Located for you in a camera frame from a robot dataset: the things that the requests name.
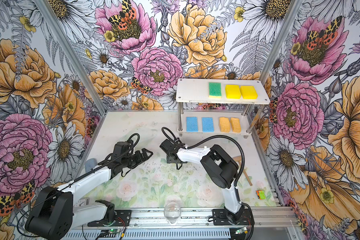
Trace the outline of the blue sponge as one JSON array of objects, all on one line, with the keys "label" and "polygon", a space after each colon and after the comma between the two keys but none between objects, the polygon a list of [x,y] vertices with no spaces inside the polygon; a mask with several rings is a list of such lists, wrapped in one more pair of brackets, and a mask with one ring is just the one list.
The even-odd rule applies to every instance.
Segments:
[{"label": "blue sponge", "polygon": [[214,120],[211,117],[202,118],[202,130],[204,133],[213,133],[214,129]]},{"label": "blue sponge", "polygon": [[197,117],[186,117],[186,131],[191,133],[199,131]]}]

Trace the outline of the orange sponge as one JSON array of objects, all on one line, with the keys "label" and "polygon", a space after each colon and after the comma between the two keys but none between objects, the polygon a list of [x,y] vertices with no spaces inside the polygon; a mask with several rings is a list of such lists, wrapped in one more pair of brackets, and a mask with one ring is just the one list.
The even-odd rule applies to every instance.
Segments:
[{"label": "orange sponge", "polygon": [[231,124],[229,118],[219,118],[219,128],[222,133],[229,133],[231,131]]},{"label": "orange sponge", "polygon": [[241,123],[239,118],[230,118],[233,133],[241,133]]}]

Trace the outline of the green scrub sponge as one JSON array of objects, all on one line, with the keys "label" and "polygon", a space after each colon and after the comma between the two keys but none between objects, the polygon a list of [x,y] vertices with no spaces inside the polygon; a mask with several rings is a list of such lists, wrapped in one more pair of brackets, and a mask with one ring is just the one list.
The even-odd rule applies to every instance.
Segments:
[{"label": "green scrub sponge", "polygon": [[221,99],[222,98],[222,85],[218,82],[209,82],[209,98]]}]

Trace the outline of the yellow sponge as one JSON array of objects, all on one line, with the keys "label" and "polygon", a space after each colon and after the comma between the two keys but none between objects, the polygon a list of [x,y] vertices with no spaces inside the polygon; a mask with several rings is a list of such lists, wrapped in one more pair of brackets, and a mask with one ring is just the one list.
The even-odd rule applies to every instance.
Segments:
[{"label": "yellow sponge", "polygon": [[254,86],[240,86],[240,93],[244,100],[256,100],[258,93]]},{"label": "yellow sponge", "polygon": [[240,86],[238,85],[226,85],[225,86],[226,98],[229,100],[241,99]]}]

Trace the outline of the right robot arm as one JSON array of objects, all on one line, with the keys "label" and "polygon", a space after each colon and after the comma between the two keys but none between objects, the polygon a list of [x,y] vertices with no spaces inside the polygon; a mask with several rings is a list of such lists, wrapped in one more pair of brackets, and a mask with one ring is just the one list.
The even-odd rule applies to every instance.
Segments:
[{"label": "right robot arm", "polygon": [[202,165],[212,182],[222,189],[226,211],[223,220],[233,225],[239,223],[245,209],[236,182],[240,178],[239,165],[221,146],[191,148],[164,140],[160,148],[167,155],[167,163]]}]

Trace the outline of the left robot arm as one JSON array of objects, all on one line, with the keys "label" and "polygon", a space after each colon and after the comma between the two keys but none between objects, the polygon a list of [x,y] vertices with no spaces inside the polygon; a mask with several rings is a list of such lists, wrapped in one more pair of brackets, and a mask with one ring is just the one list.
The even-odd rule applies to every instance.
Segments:
[{"label": "left robot arm", "polygon": [[87,193],[121,174],[149,160],[153,152],[143,148],[134,150],[132,140],[118,142],[114,151],[94,169],[57,188],[46,187],[39,193],[25,223],[25,230],[47,240],[60,240],[71,229],[87,223],[113,224],[115,205],[105,200],[78,207]]}]

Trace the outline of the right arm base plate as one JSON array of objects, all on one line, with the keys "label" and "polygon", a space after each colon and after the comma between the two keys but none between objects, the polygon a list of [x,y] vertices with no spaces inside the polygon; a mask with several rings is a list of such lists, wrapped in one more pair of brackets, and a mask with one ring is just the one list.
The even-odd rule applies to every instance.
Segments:
[{"label": "right arm base plate", "polygon": [[215,226],[252,226],[255,224],[254,216],[248,208],[241,208],[237,213],[227,209],[213,209],[210,220]]}]

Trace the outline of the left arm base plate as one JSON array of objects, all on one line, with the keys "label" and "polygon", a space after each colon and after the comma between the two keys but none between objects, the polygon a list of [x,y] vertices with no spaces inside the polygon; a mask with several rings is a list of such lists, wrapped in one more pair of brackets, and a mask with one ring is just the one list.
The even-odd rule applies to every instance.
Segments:
[{"label": "left arm base plate", "polygon": [[88,227],[128,227],[131,220],[131,210],[107,211],[104,218],[99,221],[87,223]]}]

